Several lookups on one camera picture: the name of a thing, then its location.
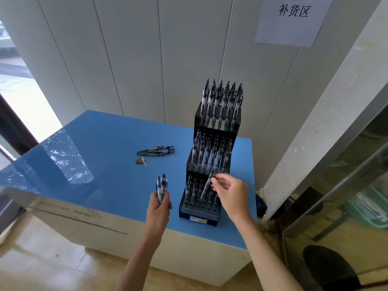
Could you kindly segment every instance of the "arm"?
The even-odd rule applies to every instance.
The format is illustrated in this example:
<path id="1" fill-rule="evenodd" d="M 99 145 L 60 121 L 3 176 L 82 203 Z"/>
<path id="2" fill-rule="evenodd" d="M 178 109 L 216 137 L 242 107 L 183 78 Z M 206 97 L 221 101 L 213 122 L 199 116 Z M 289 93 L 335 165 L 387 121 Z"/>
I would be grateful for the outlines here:
<path id="1" fill-rule="evenodd" d="M 264 291 L 303 291 L 250 216 L 246 183 L 227 174 L 217 174 L 211 181 L 222 206 L 244 239 Z"/>
<path id="2" fill-rule="evenodd" d="M 154 192 L 151 194 L 144 232 L 124 269 L 123 276 L 116 284 L 114 291 L 143 290 L 149 264 L 162 240 L 162 235 L 166 229 L 171 209 L 172 204 L 168 192 L 164 194 L 160 206 L 156 193 Z"/>

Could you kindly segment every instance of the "bundle of pens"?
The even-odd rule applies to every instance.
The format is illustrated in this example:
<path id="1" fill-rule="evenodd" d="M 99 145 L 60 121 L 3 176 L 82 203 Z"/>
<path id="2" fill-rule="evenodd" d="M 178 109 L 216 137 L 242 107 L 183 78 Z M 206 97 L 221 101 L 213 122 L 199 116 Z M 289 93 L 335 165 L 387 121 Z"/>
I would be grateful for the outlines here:
<path id="1" fill-rule="evenodd" d="M 158 194 L 159 205 L 162 204 L 164 194 L 167 192 L 168 181 L 166 175 L 162 173 L 162 180 L 158 176 L 158 181 L 156 182 L 156 193 Z"/>
<path id="2" fill-rule="evenodd" d="M 144 149 L 137 151 L 139 155 L 152 155 L 152 156 L 163 156 L 174 153 L 175 148 L 173 146 L 156 146 L 151 149 Z"/>
<path id="3" fill-rule="evenodd" d="M 217 209 L 219 202 L 218 194 L 214 190 L 209 190 L 211 178 L 214 176 L 215 173 L 211 172 L 204 185 L 204 178 L 201 178 L 198 184 L 198 177 L 195 177 L 193 183 L 192 176 L 189 175 L 185 187 L 185 205 L 190 203 L 190 206 L 195 205 L 196 208 L 203 206 L 205 208 L 205 205 L 207 204 L 209 211 L 211 210 L 211 207 L 213 207 L 213 210 Z"/>
<path id="4" fill-rule="evenodd" d="M 201 135 L 201 131 L 198 129 L 197 136 L 193 141 L 191 170 L 206 173 L 210 158 L 209 172 L 211 172 L 213 171 L 214 161 L 217 158 L 215 173 L 218 173 L 220 168 L 220 172 L 225 172 L 231 154 L 231 138 L 221 137 L 221 142 L 219 142 L 219 136 L 217 134 L 213 137 L 211 133 L 207 137 L 206 132 L 203 132 L 203 135 Z"/>
<path id="5" fill-rule="evenodd" d="M 242 83 L 236 89 L 236 83 L 233 83 L 230 87 L 228 82 L 224 88 L 222 80 L 218 87 L 215 80 L 213 80 L 211 88 L 209 88 L 208 79 L 203 89 L 200 125 L 215 128 L 218 120 L 218 129 L 234 131 L 237 123 L 237 113 L 241 108 L 243 98 Z"/>

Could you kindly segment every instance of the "black pen holder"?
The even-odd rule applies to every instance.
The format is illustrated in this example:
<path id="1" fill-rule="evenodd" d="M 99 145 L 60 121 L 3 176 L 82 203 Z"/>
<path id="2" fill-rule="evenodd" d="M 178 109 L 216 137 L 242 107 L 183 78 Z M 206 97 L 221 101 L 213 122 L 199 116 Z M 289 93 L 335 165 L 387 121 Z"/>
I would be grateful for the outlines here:
<path id="1" fill-rule="evenodd" d="M 236 119 L 233 120 L 233 112 L 232 109 L 230 111 L 230 117 L 226 118 L 226 112 L 220 114 L 220 108 L 218 108 L 217 116 L 207 116 L 206 114 L 200 114 L 201 104 L 197 109 L 194 121 L 194 136 L 195 139 L 198 130 L 203 135 L 212 134 L 213 137 L 218 135 L 219 139 L 224 137 L 225 139 L 232 140 L 232 154 L 233 154 L 233 146 L 237 137 L 237 133 L 240 127 L 241 122 L 241 110 L 239 109 L 237 112 Z M 186 165 L 186 182 L 189 179 L 189 175 L 192 176 L 192 180 L 197 178 L 198 180 L 203 180 L 206 183 L 209 178 L 209 174 L 212 170 L 214 173 L 228 173 L 230 172 L 230 162 L 232 160 L 232 156 L 229 157 L 229 161 L 225 168 L 220 165 L 220 167 L 216 166 L 216 161 L 214 161 L 213 166 L 210 165 L 211 160 L 208 160 L 207 164 L 192 162 L 192 152 L 190 153 L 189 159 L 187 160 Z M 179 217 L 189 219 L 191 221 L 196 221 L 202 224 L 208 224 L 217 226 L 217 223 L 220 219 L 221 213 L 221 201 L 219 198 L 216 200 L 216 192 L 212 190 L 212 187 L 209 186 L 209 189 L 206 192 L 206 196 L 203 200 L 201 200 L 202 191 L 197 190 L 195 192 L 195 197 L 193 197 L 193 192 L 191 192 L 188 199 L 186 199 L 185 189 L 183 189 L 182 199 L 179 205 Z"/>

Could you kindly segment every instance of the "table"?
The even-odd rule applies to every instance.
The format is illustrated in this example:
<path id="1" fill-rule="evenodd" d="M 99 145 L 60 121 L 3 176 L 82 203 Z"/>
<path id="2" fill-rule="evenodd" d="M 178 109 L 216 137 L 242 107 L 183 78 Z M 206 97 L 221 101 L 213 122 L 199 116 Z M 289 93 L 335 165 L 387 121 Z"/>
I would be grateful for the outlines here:
<path id="1" fill-rule="evenodd" d="M 173 209 L 151 266 L 220 286 L 251 259 L 224 209 L 217 227 L 178 216 L 192 140 L 190 128 L 86 111 L 0 171 L 0 190 L 71 242 L 129 259 L 165 173 Z M 135 163 L 158 145 L 175 153 Z M 230 174 L 248 184 L 256 217 L 250 139 L 236 139 Z"/>

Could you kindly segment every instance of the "hand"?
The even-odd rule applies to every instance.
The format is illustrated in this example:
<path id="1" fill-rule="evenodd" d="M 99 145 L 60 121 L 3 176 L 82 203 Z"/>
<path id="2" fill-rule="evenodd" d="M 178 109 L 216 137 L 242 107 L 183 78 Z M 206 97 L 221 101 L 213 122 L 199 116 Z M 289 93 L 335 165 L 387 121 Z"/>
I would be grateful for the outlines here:
<path id="1" fill-rule="evenodd" d="M 248 209 L 246 183 L 226 173 L 219 173 L 211 178 L 211 186 L 218 193 L 223 208 L 234 224 L 252 219 Z"/>
<path id="2" fill-rule="evenodd" d="M 156 250 L 162 240 L 162 235 L 167 227 L 172 204 L 170 194 L 166 192 L 162 204 L 159 205 L 158 196 L 151 193 L 145 220 L 144 236 L 148 243 Z"/>

